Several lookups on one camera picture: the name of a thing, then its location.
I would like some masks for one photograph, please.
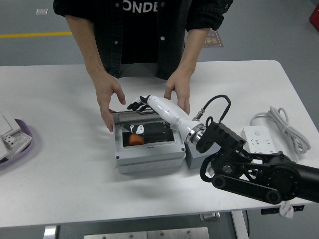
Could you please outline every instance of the white table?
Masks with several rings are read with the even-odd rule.
[[[139,95],[163,96],[165,81],[147,75],[119,80],[129,103]],[[310,140],[300,164],[319,168],[319,134],[276,61],[200,62],[191,81],[191,116],[213,96],[232,106],[223,123],[240,134],[269,106],[287,110],[290,123]],[[226,106],[212,103],[217,120]],[[111,108],[126,107],[112,98]],[[33,133],[34,148],[0,167],[0,227],[138,219],[269,208],[270,204],[214,188],[198,170],[180,168],[121,175],[113,135],[100,117],[84,65],[0,67],[0,112],[9,111]],[[261,125],[267,122],[259,119]],[[277,150],[292,157],[276,128]],[[295,198],[293,205],[309,203]]]

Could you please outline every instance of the yellow floor line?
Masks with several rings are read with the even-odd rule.
[[[72,32],[71,31],[61,31],[61,32],[5,34],[5,35],[0,35],[0,38],[37,37],[37,36],[66,36],[66,35],[72,35]]]

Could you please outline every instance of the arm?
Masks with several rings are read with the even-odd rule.
[[[176,91],[178,106],[188,114],[190,111],[190,77],[195,71],[199,54],[209,31],[210,28],[189,31],[179,66],[166,83],[164,97],[170,99],[172,91]]]
[[[102,119],[112,132],[114,120],[109,108],[111,95],[115,93],[123,105],[126,104],[125,95],[120,84],[103,67],[91,21],[70,15],[66,15],[65,18],[80,48],[86,70],[92,78]]]

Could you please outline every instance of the gray floor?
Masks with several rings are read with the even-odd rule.
[[[218,30],[223,47],[204,48],[200,61],[277,60],[319,128],[319,32],[309,23],[318,0],[235,0]],[[48,15],[35,15],[48,8]],[[0,1],[0,35],[69,31],[65,19],[56,16],[51,0]],[[72,36],[0,39],[0,66],[83,64]],[[319,205],[307,205],[293,220],[249,211],[251,239],[318,238]],[[208,225],[211,238],[235,238],[229,214]],[[128,222],[71,224],[61,227],[59,238],[83,238],[84,234],[172,229],[200,226],[198,216]],[[44,227],[0,229],[0,239],[43,238]]]

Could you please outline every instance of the robotic arm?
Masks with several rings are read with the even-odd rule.
[[[218,97],[229,103],[219,123],[212,117],[206,125],[199,123],[205,108]],[[243,149],[246,141],[220,122],[230,107],[227,96],[212,98],[194,119],[172,101],[157,96],[141,96],[128,109],[137,110],[141,106],[151,107],[171,129],[180,132],[185,143],[194,144],[198,152],[206,152],[215,142],[221,147],[204,160],[200,169],[202,180],[214,187],[270,204],[295,197],[319,203],[319,169],[296,164],[282,152],[253,154]],[[253,159],[261,160],[262,164],[252,163]],[[209,164],[214,171],[212,177],[206,175]]]

